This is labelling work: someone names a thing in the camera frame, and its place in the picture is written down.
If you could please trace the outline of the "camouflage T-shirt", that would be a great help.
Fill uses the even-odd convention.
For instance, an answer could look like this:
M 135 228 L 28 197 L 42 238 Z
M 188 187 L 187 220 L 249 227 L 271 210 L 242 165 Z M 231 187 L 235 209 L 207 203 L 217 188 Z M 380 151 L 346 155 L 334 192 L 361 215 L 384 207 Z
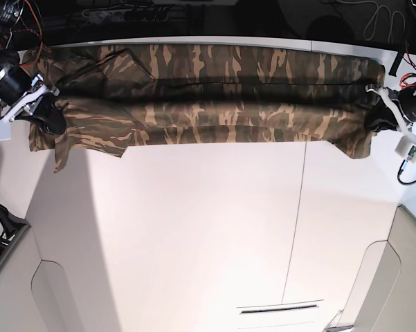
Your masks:
M 370 154 L 364 122 L 385 69 L 367 57 L 212 44 L 115 44 L 29 50 L 27 73 L 60 94 L 60 135 L 32 125 L 31 151 L 74 148 L 122 156 L 127 148 L 223 142 L 325 141 Z

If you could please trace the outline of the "black power strip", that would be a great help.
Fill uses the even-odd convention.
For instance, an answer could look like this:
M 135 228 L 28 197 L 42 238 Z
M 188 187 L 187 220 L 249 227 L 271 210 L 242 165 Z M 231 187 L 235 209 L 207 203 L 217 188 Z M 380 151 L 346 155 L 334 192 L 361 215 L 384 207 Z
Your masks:
M 82 16 L 91 24 L 165 21 L 168 8 L 131 8 L 115 10 L 84 10 Z

